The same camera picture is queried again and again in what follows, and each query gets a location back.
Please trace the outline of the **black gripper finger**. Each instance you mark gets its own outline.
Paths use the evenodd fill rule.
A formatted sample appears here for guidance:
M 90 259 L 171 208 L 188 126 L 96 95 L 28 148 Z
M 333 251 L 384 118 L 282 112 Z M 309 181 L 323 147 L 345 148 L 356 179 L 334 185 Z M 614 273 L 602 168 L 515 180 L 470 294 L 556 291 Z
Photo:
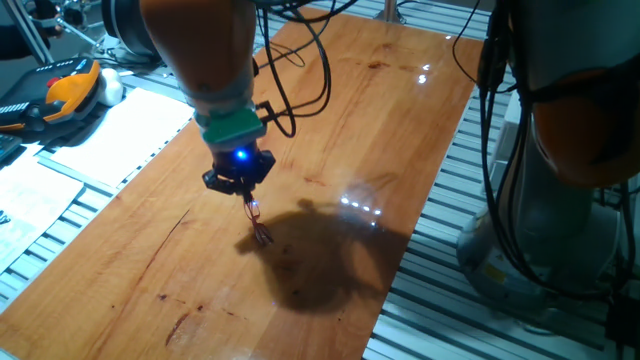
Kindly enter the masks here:
M 258 184 L 261 184 L 273 166 L 275 165 L 275 157 L 271 151 L 256 150 L 251 151 L 248 156 L 247 163 L 247 202 L 254 200 L 252 192 Z
M 226 195 L 238 195 L 244 201 L 249 200 L 249 190 L 241 178 L 225 178 L 211 169 L 202 175 L 202 180 L 209 190 Z

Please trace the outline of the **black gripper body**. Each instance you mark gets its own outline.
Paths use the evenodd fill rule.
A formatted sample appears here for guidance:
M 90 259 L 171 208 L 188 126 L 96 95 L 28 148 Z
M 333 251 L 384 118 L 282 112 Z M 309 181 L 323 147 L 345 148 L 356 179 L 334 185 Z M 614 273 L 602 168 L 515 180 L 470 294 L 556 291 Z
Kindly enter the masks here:
M 256 141 L 213 153 L 213 168 L 222 176 L 257 173 L 262 167 L 262 155 Z

